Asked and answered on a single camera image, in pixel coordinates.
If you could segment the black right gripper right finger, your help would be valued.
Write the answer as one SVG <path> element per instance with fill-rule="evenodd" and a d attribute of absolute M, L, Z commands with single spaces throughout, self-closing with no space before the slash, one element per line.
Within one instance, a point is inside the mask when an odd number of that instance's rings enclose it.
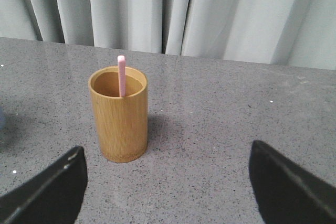
<path fill-rule="evenodd" d="M 249 178 L 265 223 L 335 223 L 335 187 L 253 141 Z"/>

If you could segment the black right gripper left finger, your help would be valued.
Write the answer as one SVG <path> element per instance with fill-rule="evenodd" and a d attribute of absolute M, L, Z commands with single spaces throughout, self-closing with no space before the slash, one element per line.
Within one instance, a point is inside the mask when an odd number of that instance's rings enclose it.
<path fill-rule="evenodd" d="M 87 183 L 84 149 L 76 146 L 1 196 L 1 223 L 74 223 Z"/>

